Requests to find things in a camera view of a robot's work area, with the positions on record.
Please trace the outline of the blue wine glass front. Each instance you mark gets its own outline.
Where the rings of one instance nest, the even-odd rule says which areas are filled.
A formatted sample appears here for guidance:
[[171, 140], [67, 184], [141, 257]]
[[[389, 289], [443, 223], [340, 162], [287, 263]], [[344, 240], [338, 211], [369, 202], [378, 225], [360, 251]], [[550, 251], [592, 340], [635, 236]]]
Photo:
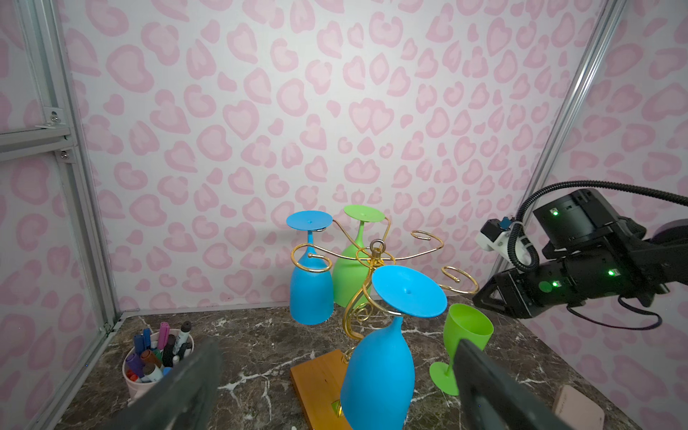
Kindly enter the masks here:
[[402, 334], [403, 317], [442, 315], [447, 297], [431, 278], [404, 266], [377, 269], [372, 284], [381, 299], [401, 314], [358, 344], [349, 360], [340, 405], [353, 429], [401, 429], [416, 380], [412, 354]]

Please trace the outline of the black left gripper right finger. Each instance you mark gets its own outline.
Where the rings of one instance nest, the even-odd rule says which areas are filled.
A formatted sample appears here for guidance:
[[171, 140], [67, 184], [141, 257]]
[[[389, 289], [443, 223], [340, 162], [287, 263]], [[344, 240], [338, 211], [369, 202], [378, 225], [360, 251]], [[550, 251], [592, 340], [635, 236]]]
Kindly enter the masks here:
[[470, 429], [569, 428], [470, 340], [459, 342], [453, 372]]

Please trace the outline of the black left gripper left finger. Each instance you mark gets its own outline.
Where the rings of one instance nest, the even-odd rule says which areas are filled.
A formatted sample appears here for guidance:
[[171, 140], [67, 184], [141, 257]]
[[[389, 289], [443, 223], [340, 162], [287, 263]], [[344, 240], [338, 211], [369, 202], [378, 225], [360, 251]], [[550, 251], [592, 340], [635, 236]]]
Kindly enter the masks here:
[[222, 367], [218, 342], [200, 342], [189, 358], [101, 428], [206, 429], [218, 398]]

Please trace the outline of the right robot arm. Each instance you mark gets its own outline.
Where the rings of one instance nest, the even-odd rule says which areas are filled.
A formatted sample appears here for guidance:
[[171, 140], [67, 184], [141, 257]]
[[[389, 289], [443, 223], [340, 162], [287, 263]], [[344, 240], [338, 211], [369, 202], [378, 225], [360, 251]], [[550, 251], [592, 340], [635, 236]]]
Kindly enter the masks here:
[[646, 238], [600, 193], [610, 189], [685, 206], [675, 193], [598, 180], [567, 181], [529, 196], [512, 218], [488, 220], [476, 240], [512, 267], [473, 296], [473, 305], [515, 319], [553, 306], [572, 315], [591, 299], [616, 297], [626, 310], [650, 316], [668, 284], [687, 282], [687, 222], [676, 220]]

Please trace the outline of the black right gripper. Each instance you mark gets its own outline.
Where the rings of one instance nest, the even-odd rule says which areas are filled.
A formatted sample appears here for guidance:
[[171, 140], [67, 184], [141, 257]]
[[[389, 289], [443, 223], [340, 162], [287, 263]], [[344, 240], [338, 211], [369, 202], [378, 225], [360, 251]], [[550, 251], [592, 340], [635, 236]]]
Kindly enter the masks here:
[[533, 272], [500, 272], [472, 302], [501, 315], [530, 319], [553, 306], [574, 308], [602, 297], [636, 298], [648, 307], [653, 288], [630, 263], [609, 252], [589, 252], [549, 261]]

